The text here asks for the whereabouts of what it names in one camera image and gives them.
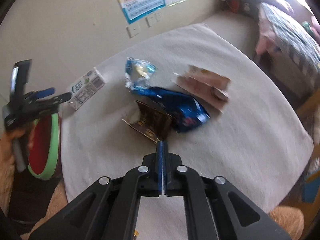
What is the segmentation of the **person's left hand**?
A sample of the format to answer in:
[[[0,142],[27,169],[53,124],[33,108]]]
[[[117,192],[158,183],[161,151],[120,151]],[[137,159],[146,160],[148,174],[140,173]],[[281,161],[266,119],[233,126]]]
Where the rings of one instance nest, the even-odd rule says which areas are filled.
[[[13,140],[26,133],[25,128],[4,132],[1,135],[1,200],[10,198],[15,173],[15,157],[12,153]]]

